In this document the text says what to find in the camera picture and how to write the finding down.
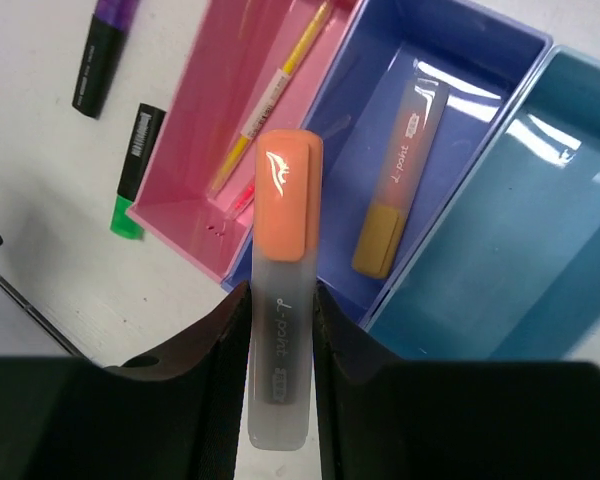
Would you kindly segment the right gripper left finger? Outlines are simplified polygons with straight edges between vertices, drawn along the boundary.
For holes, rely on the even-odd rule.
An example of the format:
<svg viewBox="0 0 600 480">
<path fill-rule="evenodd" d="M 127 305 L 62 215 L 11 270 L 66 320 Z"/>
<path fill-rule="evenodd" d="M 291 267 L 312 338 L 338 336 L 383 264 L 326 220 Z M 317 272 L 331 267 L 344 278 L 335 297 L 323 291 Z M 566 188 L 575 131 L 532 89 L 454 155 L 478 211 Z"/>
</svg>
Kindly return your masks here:
<svg viewBox="0 0 600 480">
<path fill-rule="evenodd" d="M 126 479 L 230 479 L 246 386 L 252 292 L 243 282 L 209 314 L 109 372 L 130 380 Z"/>
</svg>

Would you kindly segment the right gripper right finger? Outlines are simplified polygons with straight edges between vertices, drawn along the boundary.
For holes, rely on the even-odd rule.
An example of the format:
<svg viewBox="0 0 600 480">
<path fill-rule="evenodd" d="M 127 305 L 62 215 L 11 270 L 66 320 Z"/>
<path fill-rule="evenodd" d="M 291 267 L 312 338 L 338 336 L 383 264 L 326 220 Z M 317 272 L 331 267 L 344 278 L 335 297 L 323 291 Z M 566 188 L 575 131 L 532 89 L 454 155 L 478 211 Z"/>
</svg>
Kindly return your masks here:
<svg viewBox="0 0 600 480">
<path fill-rule="evenodd" d="M 314 292 L 314 372 L 324 479 L 406 479 L 406 440 L 384 377 L 398 358 L 341 310 L 329 289 Z"/>
</svg>

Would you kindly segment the yellow cap orange highlighter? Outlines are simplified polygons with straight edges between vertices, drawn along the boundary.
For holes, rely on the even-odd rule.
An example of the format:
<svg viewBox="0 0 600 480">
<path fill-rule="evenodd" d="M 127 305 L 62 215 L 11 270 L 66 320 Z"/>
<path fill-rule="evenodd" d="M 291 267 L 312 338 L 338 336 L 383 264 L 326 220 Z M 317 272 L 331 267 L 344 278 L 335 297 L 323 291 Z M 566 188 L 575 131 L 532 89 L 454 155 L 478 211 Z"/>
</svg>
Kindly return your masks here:
<svg viewBox="0 0 600 480">
<path fill-rule="evenodd" d="M 422 76 L 405 87 L 352 259 L 360 274 L 390 272 L 448 95 L 448 84 Z"/>
</svg>

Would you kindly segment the red thin pen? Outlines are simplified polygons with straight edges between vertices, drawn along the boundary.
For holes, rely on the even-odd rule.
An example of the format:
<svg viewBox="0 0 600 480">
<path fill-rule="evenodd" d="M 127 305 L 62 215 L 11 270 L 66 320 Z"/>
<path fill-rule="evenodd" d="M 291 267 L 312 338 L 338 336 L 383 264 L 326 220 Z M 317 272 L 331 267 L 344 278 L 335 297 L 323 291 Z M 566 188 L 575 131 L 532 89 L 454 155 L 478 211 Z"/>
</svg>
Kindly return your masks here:
<svg viewBox="0 0 600 480">
<path fill-rule="evenodd" d="M 254 193 L 255 180 L 252 180 L 234 199 L 234 202 L 227 212 L 227 217 L 231 220 L 238 218 L 253 201 Z"/>
</svg>

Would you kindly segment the orange cap clear highlighter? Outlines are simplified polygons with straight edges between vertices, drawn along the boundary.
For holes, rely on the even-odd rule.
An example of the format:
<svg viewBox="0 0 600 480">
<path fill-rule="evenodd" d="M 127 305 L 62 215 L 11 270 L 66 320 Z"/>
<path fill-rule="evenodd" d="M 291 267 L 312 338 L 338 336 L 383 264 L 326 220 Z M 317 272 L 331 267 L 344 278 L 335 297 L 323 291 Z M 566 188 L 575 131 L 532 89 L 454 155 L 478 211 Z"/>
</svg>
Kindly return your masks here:
<svg viewBox="0 0 600 480">
<path fill-rule="evenodd" d="M 273 130 L 256 145 L 248 435 L 262 450 L 306 441 L 323 143 Z"/>
</svg>

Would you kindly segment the yellow thin pen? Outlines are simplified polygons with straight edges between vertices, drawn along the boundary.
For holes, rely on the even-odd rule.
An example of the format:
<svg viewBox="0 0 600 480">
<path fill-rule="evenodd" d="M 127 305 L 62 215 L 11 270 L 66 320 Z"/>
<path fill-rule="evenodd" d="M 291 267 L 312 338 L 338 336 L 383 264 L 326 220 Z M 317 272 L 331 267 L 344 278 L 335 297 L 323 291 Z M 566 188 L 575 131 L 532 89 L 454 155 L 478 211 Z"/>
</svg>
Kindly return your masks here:
<svg viewBox="0 0 600 480">
<path fill-rule="evenodd" d="M 268 120 L 295 71 L 304 61 L 320 35 L 321 30 L 331 16 L 333 7 L 333 1 L 323 1 L 320 4 L 285 61 L 272 75 L 264 92 L 243 124 L 238 137 L 229 148 L 225 159 L 212 178 L 207 190 L 209 198 L 215 198 L 224 188 L 250 143 L 256 138 Z"/>
</svg>

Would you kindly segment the green cap black highlighter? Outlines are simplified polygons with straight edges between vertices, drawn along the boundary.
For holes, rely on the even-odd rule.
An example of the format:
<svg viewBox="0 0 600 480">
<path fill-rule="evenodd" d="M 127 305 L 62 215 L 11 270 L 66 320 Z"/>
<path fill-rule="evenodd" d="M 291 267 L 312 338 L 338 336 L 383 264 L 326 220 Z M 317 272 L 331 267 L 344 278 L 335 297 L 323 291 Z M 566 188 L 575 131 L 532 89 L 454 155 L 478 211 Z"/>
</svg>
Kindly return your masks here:
<svg viewBox="0 0 600 480">
<path fill-rule="evenodd" d="M 165 115 L 164 110 L 146 103 L 140 103 L 136 112 L 110 222 L 110 231 L 128 240 L 144 236 L 144 229 L 127 211 L 142 184 Z"/>
</svg>

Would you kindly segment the purple cap black highlighter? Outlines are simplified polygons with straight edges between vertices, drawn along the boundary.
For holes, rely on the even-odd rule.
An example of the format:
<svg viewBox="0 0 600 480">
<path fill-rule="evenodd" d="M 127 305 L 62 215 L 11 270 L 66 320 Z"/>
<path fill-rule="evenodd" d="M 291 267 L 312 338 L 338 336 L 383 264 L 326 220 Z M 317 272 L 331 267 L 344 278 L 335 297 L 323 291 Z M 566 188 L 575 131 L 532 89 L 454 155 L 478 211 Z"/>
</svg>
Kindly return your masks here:
<svg viewBox="0 0 600 480">
<path fill-rule="evenodd" d="M 137 0 L 96 3 L 72 100 L 72 106 L 89 118 L 97 119 L 102 112 L 138 4 Z"/>
</svg>

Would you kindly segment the light blue container bin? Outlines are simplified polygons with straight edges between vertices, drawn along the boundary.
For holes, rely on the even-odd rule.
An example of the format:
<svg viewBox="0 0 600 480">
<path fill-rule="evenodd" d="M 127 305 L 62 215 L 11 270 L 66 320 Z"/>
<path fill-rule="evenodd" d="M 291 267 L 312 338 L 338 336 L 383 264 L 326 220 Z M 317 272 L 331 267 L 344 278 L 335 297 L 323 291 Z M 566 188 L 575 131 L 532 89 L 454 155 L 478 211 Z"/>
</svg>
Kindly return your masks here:
<svg viewBox="0 0 600 480">
<path fill-rule="evenodd" d="M 411 359 L 557 359 L 600 320 L 600 62 L 534 75 L 368 333 Z"/>
</svg>

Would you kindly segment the pink container bin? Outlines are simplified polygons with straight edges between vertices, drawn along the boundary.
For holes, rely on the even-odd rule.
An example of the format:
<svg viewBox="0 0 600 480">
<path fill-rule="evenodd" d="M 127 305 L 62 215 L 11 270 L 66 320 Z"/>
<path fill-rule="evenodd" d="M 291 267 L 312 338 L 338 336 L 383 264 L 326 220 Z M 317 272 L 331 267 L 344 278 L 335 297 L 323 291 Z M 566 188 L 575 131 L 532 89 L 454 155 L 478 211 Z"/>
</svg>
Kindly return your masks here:
<svg viewBox="0 0 600 480">
<path fill-rule="evenodd" d="M 300 127 L 355 18 L 355 1 L 211 1 L 131 217 L 216 282 L 252 223 L 234 214 L 256 137 Z"/>
</svg>

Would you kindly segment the dark blue container bin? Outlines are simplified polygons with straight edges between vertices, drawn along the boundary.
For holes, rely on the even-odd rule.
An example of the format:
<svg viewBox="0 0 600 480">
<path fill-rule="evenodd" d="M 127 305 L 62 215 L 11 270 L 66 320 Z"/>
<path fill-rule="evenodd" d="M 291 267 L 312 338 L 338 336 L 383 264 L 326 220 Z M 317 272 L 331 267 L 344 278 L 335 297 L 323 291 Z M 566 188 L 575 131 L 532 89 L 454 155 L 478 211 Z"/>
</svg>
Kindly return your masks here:
<svg viewBox="0 0 600 480">
<path fill-rule="evenodd" d="M 304 121 L 324 144 L 317 275 L 368 320 L 551 37 L 471 1 L 365 1 Z"/>
</svg>

